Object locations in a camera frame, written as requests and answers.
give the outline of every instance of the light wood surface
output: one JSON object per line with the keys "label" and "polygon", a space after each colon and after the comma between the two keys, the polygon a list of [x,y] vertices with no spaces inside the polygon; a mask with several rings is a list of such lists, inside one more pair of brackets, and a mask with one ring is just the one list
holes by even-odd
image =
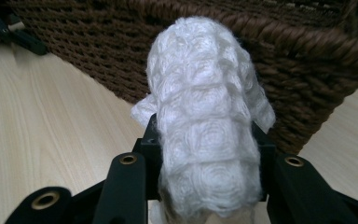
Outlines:
{"label": "light wood surface", "polygon": [[[105,179],[111,160],[144,133],[130,109],[58,57],[0,44],[0,223],[37,189],[77,194]],[[334,189],[358,199],[358,91],[300,156]],[[264,203],[256,222],[269,223]]]}

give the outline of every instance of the white knitted fabric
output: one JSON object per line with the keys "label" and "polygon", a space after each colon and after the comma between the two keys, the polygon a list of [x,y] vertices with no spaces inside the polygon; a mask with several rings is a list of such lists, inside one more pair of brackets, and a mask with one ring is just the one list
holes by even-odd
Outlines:
{"label": "white knitted fabric", "polygon": [[261,187],[252,120],[266,133],[275,115],[249,53],[215,21],[179,19],[156,39],[146,72],[151,94],[131,115],[146,126],[157,113],[159,187],[175,213],[168,221],[228,217],[253,206]]}

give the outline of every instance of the metal grommet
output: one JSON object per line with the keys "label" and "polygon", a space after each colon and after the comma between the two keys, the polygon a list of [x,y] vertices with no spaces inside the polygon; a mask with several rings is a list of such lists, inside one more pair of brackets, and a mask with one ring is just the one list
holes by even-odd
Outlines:
{"label": "metal grommet", "polygon": [[133,164],[133,163],[135,163],[137,160],[138,160],[138,159],[137,159],[136,156],[134,156],[134,155],[127,155],[127,156],[124,156],[124,157],[121,157],[121,158],[120,158],[121,164],[124,164],[124,165]]}
{"label": "metal grommet", "polygon": [[295,166],[295,167],[301,167],[304,165],[304,162],[297,158],[297,157],[286,157],[284,158],[287,164]]}
{"label": "metal grommet", "polygon": [[34,210],[42,210],[55,204],[60,199],[60,193],[52,190],[37,197],[31,204]]}

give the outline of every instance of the wicker basket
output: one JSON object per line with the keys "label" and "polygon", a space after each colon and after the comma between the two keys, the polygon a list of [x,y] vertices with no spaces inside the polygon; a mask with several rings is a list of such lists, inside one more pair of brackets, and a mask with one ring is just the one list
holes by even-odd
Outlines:
{"label": "wicker basket", "polygon": [[269,133],[298,153],[358,88],[358,0],[9,0],[49,50],[131,103],[148,93],[146,58],[179,17],[229,27],[252,55],[277,114]]}

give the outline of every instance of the wooden floor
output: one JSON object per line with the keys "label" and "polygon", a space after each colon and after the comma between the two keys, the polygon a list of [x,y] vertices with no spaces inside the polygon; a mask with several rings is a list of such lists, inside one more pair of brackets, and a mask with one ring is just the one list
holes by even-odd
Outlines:
{"label": "wooden floor", "polygon": [[[143,135],[130,109],[58,57],[0,44],[0,223],[37,189],[77,194],[105,179],[111,160]],[[358,92],[300,156],[334,189],[358,199]],[[264,203],[256,223],[269,223]]]}

